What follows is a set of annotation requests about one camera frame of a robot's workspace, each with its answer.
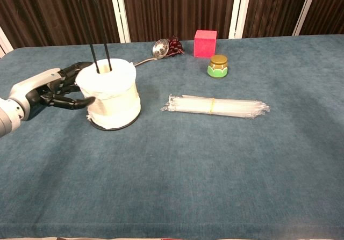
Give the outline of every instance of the gold lid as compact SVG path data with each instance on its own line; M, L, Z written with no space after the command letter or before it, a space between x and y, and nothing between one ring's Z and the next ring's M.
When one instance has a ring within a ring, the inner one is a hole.
M210 62L213 64L225 64L227 60L227 57L224 55L214 55L210 58Z

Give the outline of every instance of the plastic wrapper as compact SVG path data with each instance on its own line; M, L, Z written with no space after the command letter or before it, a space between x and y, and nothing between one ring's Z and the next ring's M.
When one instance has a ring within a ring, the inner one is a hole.
M239 118L255 118L270 111L270 107L258 100L215 99L182 95L169 96L161 111L226 115Z

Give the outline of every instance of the blue tablecloth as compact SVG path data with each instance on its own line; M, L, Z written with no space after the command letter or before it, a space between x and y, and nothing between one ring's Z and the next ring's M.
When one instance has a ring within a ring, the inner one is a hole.
M344 35L218 40L222 79L183 45L185 55L137 68L133 125L103 132L86 109L50 107L0 139L0 238L344 237ZM152 46L109 51L140 61ZM0 60L0 96L91 60L88 46L16 49ZM169 94L257 99L271 112L161 112Z

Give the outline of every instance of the pink cube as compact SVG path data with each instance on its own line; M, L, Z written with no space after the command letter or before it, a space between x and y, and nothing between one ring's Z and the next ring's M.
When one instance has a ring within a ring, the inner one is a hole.
M215 54L217 31L197 30L193 43L194 57L210 58Z

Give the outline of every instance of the metal ladle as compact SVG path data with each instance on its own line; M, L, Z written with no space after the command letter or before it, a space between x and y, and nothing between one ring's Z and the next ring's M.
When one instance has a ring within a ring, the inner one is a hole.
M150 60L162 59L163 57L167 55L169 47L170 47L170 44L168 43L168 40L166 39L158 40L153 46L153 50L152 50L153 57L151 57L150 59L142 60L140 62L136 62L134 63L134 66L137 67L138 65L146 63L147 61L150 61Z

